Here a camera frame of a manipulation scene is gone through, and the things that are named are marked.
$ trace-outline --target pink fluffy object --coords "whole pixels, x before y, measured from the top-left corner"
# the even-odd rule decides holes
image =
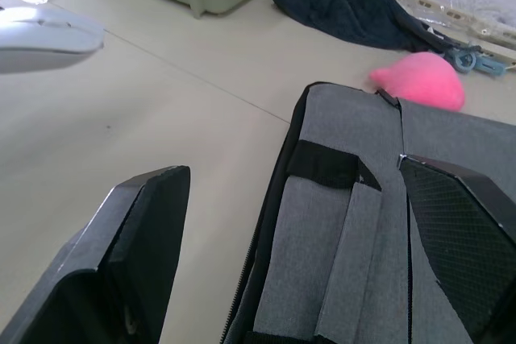
[[[369,78],[393,97],[454,111],[464,105],[464,89],[455,69],[429,52],[410,54],[390,68],[374,70]]]

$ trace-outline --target desk surface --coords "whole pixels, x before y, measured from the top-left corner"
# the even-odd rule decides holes
[[[306,85],[371,89],[403,57],[348,44],[252,0],[196,20],[168,0],[52,0],[106,26],[90,60],[0,77],[0,328],[110,187],[192,168],[181,259],[161,342],[213,343],[293,106]],[[516,76],[463,77],[464,111],[516,123]]]

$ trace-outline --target zipper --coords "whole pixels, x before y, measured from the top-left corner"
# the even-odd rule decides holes
[[[256,250],[255,245],[256,245],[256,239],[257,239],[257,235],[258,235],[258,229],[260,228],[260,226],[261,226],[261,219],[259,219],[258,222],[256,223],[255,230],[252,233],[251,243],[249,244],[248,253],[246,254],[245,261],[243,262],[243,267],[242,267],[242,271],[240,272],[239,282],[236,286],[236,292],[235,292],[235,295],[233,296],[233,301],[231,302],[231,307],[229,309],[229,314],[227,316],[226,324],[224,325],[223,335],[220,338],[219,344],[224,343],[224,340],[226,339],[226,336],[227,336],[227,331],[229,330],[231,323],[235,319],[236,311],[238,310],[238,305],[237,305],[238,301],[237,300],[240,300],[240,301],[242,300],[243,290],[245,289],[244,284],[243,284],[243,278],[245,277],[245,273],[248,270],[249,261],[251,260],[253,251]]]
[[[407,243],[407,265],[408,265],[408,306],[407,306],[407,322],[408,322],[408,343],[412,344],[412,243],[410,241],[410,202],[409,202],[409,194],[406,194],[406,243]]]

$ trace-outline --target black strap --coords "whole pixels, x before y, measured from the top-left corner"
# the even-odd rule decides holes
[[[315,337],[311,342],[299,340],[298,338],[284,338],[273,334],[259,334],[258,332],[247,332],[243,344],[335,344],[323,336]]]
[[[333,189],[349,189],[358,182],[381,191],[377,179],[357,155],[306,140],[298,141],[287,174]]]
[[[382,97],[389,105],[395,107],[398,110],[401,109],[400,102],[398,101],[398,99],[391,96],[383,89],[378,89],[376,94],[378,94],[380,97]]]
[[[247,332],[243,344],[310,344],[310,342],[299,340],[297,338],[284,338],[273,334]]]

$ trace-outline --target dark blue cloth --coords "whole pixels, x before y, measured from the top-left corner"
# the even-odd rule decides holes
[[[445,52],[455,46],[427,31],[396,0],[273,1],[290,18],[354,44],[409,52]]]

